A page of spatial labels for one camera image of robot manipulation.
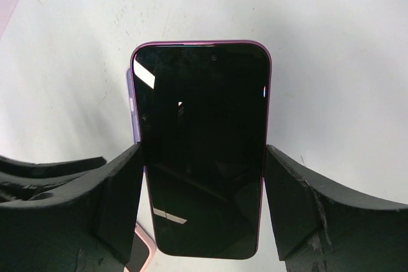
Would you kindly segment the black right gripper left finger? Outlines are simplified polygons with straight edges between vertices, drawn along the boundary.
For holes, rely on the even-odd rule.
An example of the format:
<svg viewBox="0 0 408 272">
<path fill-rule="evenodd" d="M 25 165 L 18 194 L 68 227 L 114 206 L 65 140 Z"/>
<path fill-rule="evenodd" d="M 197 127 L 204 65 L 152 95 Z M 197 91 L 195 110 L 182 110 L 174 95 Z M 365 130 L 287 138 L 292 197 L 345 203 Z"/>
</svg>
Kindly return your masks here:
<svg viewBox="0 0 408 272">
<path fill-rule="evenodd" d="M 1 203 L 1 270 L 123 271 L 142 176 L 142 148 L 134 144 L 60 187 Z"/>
</svg>

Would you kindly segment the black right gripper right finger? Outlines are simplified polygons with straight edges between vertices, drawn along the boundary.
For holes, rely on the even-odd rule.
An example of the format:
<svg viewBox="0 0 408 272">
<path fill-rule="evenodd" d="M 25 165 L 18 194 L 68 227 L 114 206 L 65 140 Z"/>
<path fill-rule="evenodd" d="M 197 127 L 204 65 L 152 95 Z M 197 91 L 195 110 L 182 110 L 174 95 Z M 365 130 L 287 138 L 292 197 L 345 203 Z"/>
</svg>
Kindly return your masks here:
<svg viewBox="0 0 408 272">
<path fill-rule="evenodd" d="M 341 185 L 266 149 L 265 189 L 287 271 L 407 271 L 407 205 Z"/>
</svg>

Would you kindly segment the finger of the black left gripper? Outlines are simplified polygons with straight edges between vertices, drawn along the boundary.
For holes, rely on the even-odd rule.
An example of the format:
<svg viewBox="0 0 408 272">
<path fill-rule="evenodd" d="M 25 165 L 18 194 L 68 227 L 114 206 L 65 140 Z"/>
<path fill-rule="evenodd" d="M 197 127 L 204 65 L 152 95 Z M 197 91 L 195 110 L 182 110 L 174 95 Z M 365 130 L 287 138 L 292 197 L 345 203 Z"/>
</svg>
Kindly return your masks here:
<svg viewBox="0 0 408 272">
<path fill-rule="evenodd" d="M 30 198 L 60 187 L 90 172 L 57 171 L 40 175 L 24 172 L 1 171 L 1 203 L 27 201 Z"/>
<path fill-rule="evenodd" d="M 1 156 L 1 183 L 57 183 L 81 177 L 105 165 L 105 158 L 36 164 Z"/>
</svg>

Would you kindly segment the pink silicone phone case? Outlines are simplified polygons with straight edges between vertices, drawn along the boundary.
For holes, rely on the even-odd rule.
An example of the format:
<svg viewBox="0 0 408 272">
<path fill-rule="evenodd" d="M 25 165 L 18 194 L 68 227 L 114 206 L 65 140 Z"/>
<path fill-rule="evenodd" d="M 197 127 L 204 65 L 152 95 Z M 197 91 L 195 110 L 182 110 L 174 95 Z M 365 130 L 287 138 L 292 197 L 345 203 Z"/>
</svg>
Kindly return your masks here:
<svg viewBox="0 0 408 272">
<path fill-rule="evenodd" d="M 136 223 L 131 257 L 129 262 L 124 267 L 124 272 L 145 271 L 155 252 L 155 241 L 139 223 Z"/>
</svg>

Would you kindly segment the lilac phone case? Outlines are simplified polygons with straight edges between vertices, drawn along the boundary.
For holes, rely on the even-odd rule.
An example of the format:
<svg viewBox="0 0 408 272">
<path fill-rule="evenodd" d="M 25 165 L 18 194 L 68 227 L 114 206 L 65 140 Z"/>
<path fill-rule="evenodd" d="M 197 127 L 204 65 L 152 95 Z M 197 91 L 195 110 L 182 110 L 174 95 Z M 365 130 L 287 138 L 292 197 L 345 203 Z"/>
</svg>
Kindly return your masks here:
<svg viewBox="0 0 408 272">
<path fill-rule="evenodd" d="M 133 140 L 135 143 L 140 142 L 139 121 L 136 107 L 135 89 L 133 84 L 133 71 L 130 67 L 126 71 L 127 89 L 129 96 L 129 107 L 131 113 L 131 124 L 133 129 Z"/>
</svg>

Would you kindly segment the black smartphone pink edge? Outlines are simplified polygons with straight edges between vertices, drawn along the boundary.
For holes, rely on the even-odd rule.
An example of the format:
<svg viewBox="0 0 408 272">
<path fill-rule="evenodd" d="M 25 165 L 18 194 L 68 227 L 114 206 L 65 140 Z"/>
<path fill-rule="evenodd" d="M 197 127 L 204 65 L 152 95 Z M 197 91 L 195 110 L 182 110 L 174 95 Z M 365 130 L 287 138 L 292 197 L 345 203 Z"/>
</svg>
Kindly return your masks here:
<svg viewBox="0 0 408 272">
<path fill-rule="evenodd" d="M 179 257 L 258 249 L 272 60 L 247 40 L 162 41 L 130 60 L 157 247 Z"/>
</svg>

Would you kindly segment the purple smartphone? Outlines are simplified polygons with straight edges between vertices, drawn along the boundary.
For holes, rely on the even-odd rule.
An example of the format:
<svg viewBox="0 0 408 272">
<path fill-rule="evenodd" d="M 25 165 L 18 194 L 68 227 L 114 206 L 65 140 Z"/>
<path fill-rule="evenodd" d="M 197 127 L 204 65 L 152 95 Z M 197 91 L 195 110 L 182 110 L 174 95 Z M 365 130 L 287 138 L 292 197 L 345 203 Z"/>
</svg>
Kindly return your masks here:
<svg viewBox="0 0 408 272">
<path fill-rule="evenodd" d="M 140 272 L 147 259 L 149 258 L 150 250 L 148 245 L 139 237 L 137 233 L 134 233 L 133 244 L 131 249 L 131 257 L 126 264 L 124 271 Z"/>
</svg>

